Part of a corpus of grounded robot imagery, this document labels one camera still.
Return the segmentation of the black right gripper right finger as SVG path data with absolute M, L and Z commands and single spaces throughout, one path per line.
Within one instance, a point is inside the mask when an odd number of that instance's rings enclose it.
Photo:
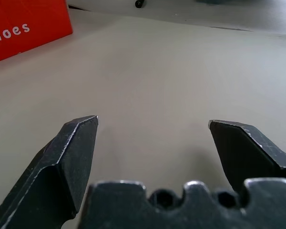
M 222 120 L 210 120 L 208 127 L 234 191 L 248 178 L 286 178 L 286 153 L 256 127 Z

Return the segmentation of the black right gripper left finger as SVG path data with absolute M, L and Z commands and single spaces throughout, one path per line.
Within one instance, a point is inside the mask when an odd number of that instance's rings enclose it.
M 98 117 L 73 119 L 44 146 L 0 205 L 0 229 L 61 229 L 79 213 Z

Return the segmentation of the red shoe box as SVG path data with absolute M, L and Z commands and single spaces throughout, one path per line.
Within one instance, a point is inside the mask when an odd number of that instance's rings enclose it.
M 0 61 L 72 33 L 66 0 L 0 0 Z

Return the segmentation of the dark grey object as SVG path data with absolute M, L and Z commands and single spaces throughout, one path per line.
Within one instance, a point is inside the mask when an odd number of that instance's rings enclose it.
M 218 5 L 221 4 L 224 0 L 196 0 L 196 1 L 210 5 Z

